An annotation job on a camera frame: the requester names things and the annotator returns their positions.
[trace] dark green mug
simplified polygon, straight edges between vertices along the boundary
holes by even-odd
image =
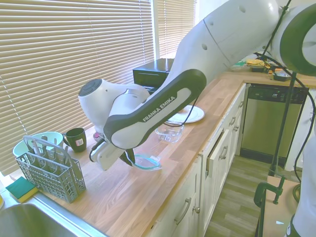
[[[70,146],[74,152],[83,152],[87,147],[87,138],[84,129],[81,127],[63,133],[64,143]]]

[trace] window blind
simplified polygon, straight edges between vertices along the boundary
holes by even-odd
[[[160,58],[173,58],[182,38],[195,24],[195,0],[157,0]]]
[[[17,168],[23,135],[92,126],[78,101],[87,81],[132,83],[153,60],[149,0],[2,0],[0,171]]]

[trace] wooden floor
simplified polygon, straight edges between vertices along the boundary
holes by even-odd
[[[236,156],[215,207],[205,237],[254,237],[260,208],[253,197],[257,185],[267,180],[269,164]],[[288,180],[294,172],[279,168]]]

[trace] dish drying rack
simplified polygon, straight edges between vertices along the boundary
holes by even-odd
[[[25,178],[38,189],[69,203],[86,189],[79,161],[71,158],[62,147],[32,136],[24,136],[23,140],[29,151],[17,157],[16,161]]]

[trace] light blue bowl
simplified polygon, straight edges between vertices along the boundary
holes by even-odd
[[[47,141],[50,142],[50,143],[53,143],[54,144],[54,139],[56,138],[57,139],[57,145],[62,147],[63,146],[63,135],[59,132],[42,132],[42,133],[39,133],[39,134],[35,134],[35,135],[32,135],[33,137],[36,137],[36,138],[41,138],[42,136],[46,136],[47,137]],[[32,142],[29,140],[28,141],[28,144],[32,146]],[[47,147],[46,148],[47,150],[51,150],[53,149],[52,147]],[[26,146],[25,142],[22,140],[21,142],[19,142],[14,148],[13,148],[13,154],[16,156],[16,157],[19,157],[21,155],[23,155],[25,152],[28,152],[29,149],[28,147]]]

